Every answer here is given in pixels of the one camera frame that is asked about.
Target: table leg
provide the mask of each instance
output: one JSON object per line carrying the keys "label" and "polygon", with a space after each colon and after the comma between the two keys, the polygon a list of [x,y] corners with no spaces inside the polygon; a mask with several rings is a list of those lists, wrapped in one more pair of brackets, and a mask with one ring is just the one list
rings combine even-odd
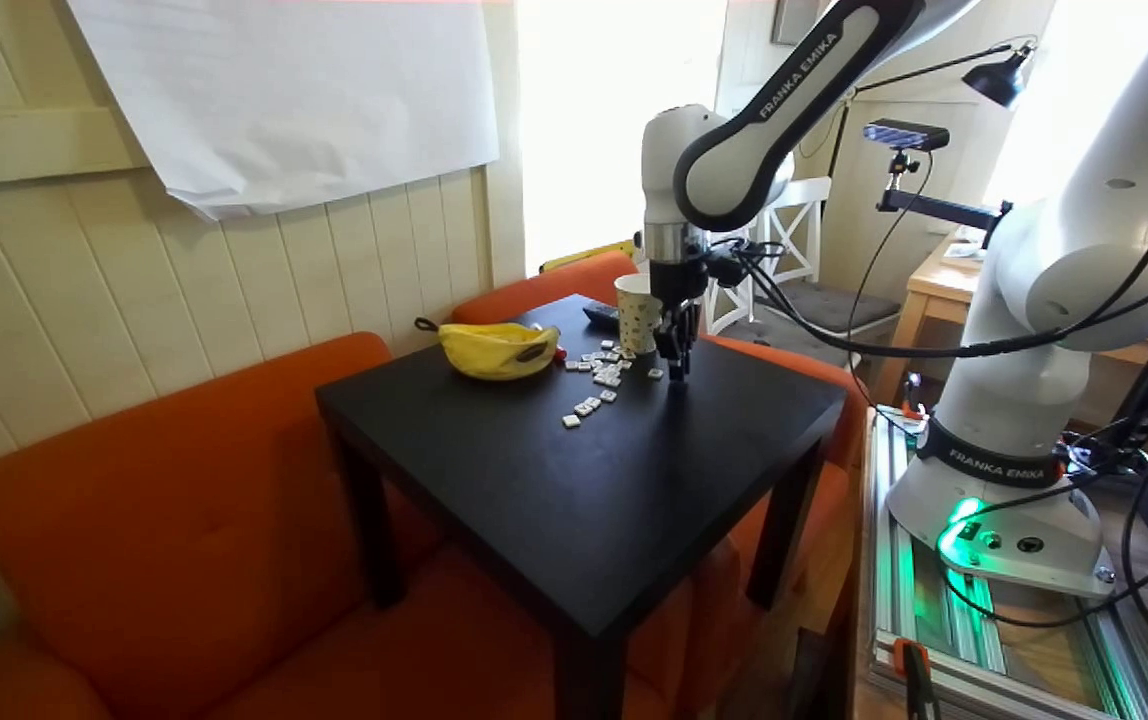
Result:
{"label": "table leg", "polygon": [[624,698],[624,635],[555,635],[560,720],[615,720]]}
{"label": "table leg", "polygon": [[805,532],[812,487],[818,475],[823,445],[812,445],[770,487],[767,519],[756,546],[756,569],[749,576],[749,601],[759,607],[776,603],[779,570]]}
{"label": "table leg", "polygon": [[393,607],[403,601],[403,570],[396,532],[387,523],[383,475],[335,431],[331,456],[341,465],[348,517],[361,541],[361,570],[367,576],[375,607]]}

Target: poster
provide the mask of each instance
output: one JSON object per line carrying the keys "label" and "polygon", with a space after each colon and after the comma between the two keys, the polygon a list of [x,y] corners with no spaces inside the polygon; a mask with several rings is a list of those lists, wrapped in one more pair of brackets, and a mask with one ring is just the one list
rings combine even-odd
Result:
{"label": "poster", "polygon": [[207,219],[494,159],[475,0],[70,0],[167,197]]}

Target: banana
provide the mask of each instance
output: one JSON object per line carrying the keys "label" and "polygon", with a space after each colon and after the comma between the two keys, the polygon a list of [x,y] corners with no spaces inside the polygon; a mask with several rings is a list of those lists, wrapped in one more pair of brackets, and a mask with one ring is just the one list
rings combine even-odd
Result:
{"label": "banana", "polygon": [[464,376],[518,378],[552,362],[560,331],[532,325],[440,325],[440,344],[449,362]]}

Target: small object on table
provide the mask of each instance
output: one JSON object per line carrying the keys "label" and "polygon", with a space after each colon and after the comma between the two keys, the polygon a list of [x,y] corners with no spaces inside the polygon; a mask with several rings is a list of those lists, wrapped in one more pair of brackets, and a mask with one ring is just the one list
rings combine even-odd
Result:
{"label": "small object on table", "polygon": [[654,314],[661,314],[661,298],[651,294],[647,277],[615,277],[615,314],[618,314],[618,331],[615,331],[615,351],[630,362],[637,354],[651,354],[654,351]]}
{"label": "small object on table", "polygon": [[594,373],[594,384],[618,389],[618,373],[615,373],[615,367],[601,367],[601,373]]}
{"label": "small object on table", "polygon": [[576,417],[592,417],[604,398],[587,394],[576,402]]}

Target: window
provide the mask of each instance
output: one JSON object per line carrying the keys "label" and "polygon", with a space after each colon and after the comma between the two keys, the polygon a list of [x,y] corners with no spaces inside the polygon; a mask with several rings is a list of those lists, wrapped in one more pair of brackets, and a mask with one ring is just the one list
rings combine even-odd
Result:
{"label": "window", "polygon": [[723,0],[525,0],[518,136],[529,269],[644,225],[638,138],[710,104]]}
{"label": "window", "polygon": [[1142,65],[1148,0],[1061,0],[1037,50],[1037,77],[1002,138],[991,197],[1057,197],[1070,173],[1108,159],[1111,145],[1136,136],[1125,122],[1128,112],[1136,117],[1148,104]]}

